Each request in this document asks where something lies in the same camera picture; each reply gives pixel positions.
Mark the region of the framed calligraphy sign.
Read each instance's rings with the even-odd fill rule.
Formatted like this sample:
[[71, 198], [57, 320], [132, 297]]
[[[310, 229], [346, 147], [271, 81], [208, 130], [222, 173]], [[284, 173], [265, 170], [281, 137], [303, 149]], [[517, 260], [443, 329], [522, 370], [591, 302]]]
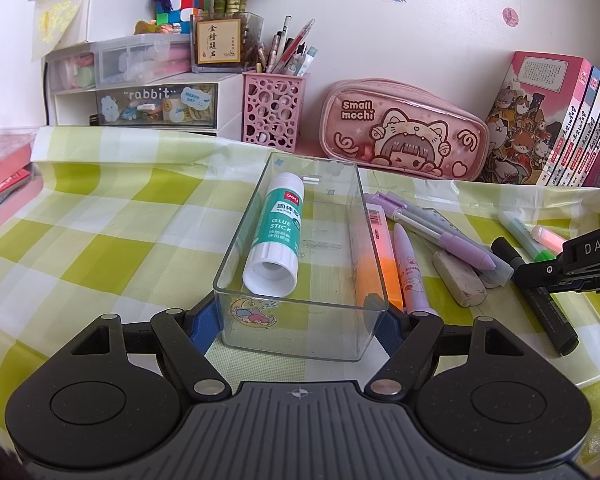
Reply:
[[197, 65], [240, 64], [242, 21], [239, 18], [198, 21], [194, 51]]

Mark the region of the pink perforated pen holder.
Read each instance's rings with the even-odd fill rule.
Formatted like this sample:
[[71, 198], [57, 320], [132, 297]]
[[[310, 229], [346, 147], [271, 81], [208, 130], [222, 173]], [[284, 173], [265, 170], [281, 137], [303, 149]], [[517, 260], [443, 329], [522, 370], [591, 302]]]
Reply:
[[243, 73], [242, 142], [293, 153], [300, 136], [306, 77]]

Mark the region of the red books stack left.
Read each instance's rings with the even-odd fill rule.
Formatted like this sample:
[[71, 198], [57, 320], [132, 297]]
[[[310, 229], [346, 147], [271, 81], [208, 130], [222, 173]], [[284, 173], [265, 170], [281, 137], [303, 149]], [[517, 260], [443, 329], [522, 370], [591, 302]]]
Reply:
[[0, 132], [0, 226], [42, 191], [43, 180], [31, 164], [35, 133]]

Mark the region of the white green glue stick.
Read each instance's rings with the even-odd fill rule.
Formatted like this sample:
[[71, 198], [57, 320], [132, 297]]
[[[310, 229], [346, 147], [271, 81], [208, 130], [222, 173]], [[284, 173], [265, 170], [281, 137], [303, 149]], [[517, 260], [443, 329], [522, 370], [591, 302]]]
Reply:
[[303, 202], [304, 184], [296, 174], [273, 178], [242, 271], [253, 294], [283, 298], [296, 288]]

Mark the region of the purple pen with globe charm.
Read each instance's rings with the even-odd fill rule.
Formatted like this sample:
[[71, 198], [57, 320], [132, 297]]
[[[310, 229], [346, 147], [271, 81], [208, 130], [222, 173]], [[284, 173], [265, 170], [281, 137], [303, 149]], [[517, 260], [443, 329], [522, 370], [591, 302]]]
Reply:
[[392, 244], [403, 296], [403, 310], [406, 313], [427, 312], [437, 315], [438, 312], [430, 307], [411, 240], [400, 223], [394, 225]]

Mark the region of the pink comic book front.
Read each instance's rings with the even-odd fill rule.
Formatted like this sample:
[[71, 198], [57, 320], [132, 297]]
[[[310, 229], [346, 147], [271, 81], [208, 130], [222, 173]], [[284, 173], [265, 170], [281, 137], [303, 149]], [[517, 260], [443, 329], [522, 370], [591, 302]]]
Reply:
[[490, 152], [479, 179], [547, 185], [578, 118], [592, 69], [580, 56], [515, 52], [486, 118]]

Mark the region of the grey white eraser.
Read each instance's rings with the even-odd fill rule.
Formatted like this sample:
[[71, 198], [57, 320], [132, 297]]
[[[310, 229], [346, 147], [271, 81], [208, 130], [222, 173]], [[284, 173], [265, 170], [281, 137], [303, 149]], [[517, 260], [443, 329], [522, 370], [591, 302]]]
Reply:
[[486, 288], [468, 263], [445, 250], [437, 250], [432, 256], [432, 264], [453, 299], [461, 307], [477, 307], [486, 300]]

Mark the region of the white drawer organizer rabbit label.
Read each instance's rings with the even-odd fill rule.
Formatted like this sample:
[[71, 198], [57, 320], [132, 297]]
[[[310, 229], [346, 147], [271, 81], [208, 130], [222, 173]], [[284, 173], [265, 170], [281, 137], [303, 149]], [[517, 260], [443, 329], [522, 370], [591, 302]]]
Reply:
[[151, 84], [67, 90], [50, 96], [54, 126], [176, 129], [242, 138], [239, 74], [179, 74]]

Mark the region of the green cap highlighter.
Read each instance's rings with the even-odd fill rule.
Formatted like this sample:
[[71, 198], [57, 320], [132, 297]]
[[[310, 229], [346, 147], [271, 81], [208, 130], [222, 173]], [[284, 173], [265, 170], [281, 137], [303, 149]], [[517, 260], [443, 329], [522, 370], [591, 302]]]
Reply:
[[513, 235], [520, 247], [528, 254], [532, 262], [553, 260], [555, 256], [541, 246], [531, 235], [529, 229], [522, 223], [513, 211], [501, 210], [498, 221]]

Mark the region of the green white checkered tablecloth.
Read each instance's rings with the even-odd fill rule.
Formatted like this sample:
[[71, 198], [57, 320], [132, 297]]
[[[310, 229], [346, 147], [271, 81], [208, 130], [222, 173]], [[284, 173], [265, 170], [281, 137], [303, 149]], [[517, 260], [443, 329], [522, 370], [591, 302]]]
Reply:
[[[0, 226], [0, 444], [12, 450], [4, 411], [10, 395], [94, 318], [116, 312], [148, 321], [167, 308], [188, 309], [212, 281], [271, 153], [267, 148], [181, 131], [42, 128], [33, 149], [43, 188]], [[498, 210], [523, 212], [564, 237], [600, 228], [600, 190], [532, 188], [420, 180], [361, 169], [367, 193], [393, 192], [434, 208], [478, 242], [508, 232]], [[434, 275], [432, 249], [418, 240], [429, 301], [445, 322], [492, 315], [530, 346], [548, 340], [515, 287], [490, 290], [463, 309]], [[593, 419], [580, 464], [600, 472], [600, 295], [557, 295], [580, 344], [552, 359], [583, 387]], [[267, 356], [226, 348], [210, 361], [235, 388], [243, 380], [352, 379], [361, 386], [386, 354], [372, 340], [357, 363]]]

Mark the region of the orange highlighter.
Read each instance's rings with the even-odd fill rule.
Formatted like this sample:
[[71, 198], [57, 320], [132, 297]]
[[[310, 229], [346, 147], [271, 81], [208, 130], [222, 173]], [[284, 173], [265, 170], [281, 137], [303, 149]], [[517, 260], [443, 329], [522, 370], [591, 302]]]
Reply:
[[367, 244], [358, 252], [355, 269], [356, 300], [362, 304], [365, 297], [372, 292], [381, 295], [379, 279], [382, 278], [388, 303], [402, 310], [404, 303], [400, 278], [385, 211], [381, 206], [371, 203], [367, 203], [366, 208], [376, 257], [366, 252]]

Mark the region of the clear plastic organizer tray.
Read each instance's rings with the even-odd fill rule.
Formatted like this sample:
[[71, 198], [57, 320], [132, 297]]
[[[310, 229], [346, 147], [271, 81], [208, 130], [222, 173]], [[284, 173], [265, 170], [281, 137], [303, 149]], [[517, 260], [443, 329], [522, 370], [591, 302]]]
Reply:
[[[297, 286], [276, 298], [250, 292], [242, 271], [268, 186], [283, 172], [302, 180], [304, 202]], [[388, 308], [382, 278], [381, 295], [356, 300], [355, 269], [364, 244], [376, 257], [355, 165], [272, 153], [213, 282], [224, 344], [309, 359], [361, 359]]]

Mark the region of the pink highlighter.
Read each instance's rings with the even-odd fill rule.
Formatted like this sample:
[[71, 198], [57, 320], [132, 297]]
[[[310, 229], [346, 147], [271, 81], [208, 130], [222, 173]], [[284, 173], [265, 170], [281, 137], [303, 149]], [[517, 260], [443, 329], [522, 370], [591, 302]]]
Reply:
[[546, 226], [535, 226], [531, 230], [533, 239], [554, 255], [562, 252], [566, 240]]

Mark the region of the clear plastic drawer unit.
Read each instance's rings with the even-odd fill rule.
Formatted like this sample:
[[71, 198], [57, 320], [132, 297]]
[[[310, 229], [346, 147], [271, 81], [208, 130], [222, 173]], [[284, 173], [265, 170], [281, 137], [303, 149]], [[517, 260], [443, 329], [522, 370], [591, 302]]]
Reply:
[[46, 56], [53, 93], [149, 84], [190, 69], [190, 36], [143, 34], [82, 44]]

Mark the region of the pink Small mochi pencil case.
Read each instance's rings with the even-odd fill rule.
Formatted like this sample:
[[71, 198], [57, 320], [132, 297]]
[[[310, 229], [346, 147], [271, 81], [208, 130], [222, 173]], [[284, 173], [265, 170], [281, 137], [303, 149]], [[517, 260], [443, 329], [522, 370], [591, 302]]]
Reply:
[[475, 180], [489, 140], [479, 117], [400, 81], [338, 81], [322, 106], [320, 142], [326, 155], [412, 177]]

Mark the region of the white storage box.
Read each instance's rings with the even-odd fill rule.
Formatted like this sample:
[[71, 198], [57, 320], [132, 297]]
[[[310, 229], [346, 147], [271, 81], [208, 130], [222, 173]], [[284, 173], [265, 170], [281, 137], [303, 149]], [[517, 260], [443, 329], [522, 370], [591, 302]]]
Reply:
[[132, 35], [138, 21], [154, 16], [154, 0], [31, 0], [31, 58], [55, 50]]

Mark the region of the black marker pen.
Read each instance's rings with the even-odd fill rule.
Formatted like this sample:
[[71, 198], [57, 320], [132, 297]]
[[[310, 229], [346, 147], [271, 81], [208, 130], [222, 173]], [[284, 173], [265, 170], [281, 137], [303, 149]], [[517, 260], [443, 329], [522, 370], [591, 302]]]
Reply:
[[555, 350], [561, 356], [568, 356], [577, 348], [579, 338], [562, 309], [544, 287], [531, 287], [524, 284], [518, 275], [518, 271], [524, 265], [524, 259], [504, 237], [500, 236], [494, 240], [491, 250], [494, 255], [514, 269], [513, 282], [517, 289], [527, 301]]

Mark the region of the purple mechanical pencil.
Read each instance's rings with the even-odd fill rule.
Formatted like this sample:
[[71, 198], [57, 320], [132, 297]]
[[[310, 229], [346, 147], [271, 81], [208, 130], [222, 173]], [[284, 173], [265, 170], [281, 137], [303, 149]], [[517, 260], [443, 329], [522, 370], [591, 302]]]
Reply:
[[470, 264], [475, 269], [480, 271], [494, 271], [496, 269], [495, 262], [484, 249], [479, 248], [473, 242], [468, 242], [468, 240], [457, 234], [453, 234], [451, 231], [443, 229], [441, 226], [436, 226], [431, 220], [396, 202], [387, 195], [379, 192], [374, 194], [365, 193], [364, 198], [367, 203], [381, 207], [394, 222], [400, 223], [407, 229], [425, 237], [426, 240]]

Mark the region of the grey ruler case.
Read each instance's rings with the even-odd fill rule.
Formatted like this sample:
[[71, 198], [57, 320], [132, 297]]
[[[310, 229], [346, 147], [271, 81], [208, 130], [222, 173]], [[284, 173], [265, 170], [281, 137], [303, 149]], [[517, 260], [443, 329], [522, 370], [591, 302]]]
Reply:
[[490, 286], [504, 286], [513, 276], [514, 270], [508, 263], [494, 255], [486, 246], [478, 244], [460, 232], [436, 210], [422, 209], [391, 192], [387, 193], [386, 197], [390, 202], [399, 205], [402, 214], [437, 231], [445, 241], [444, 249], [478, 270]]

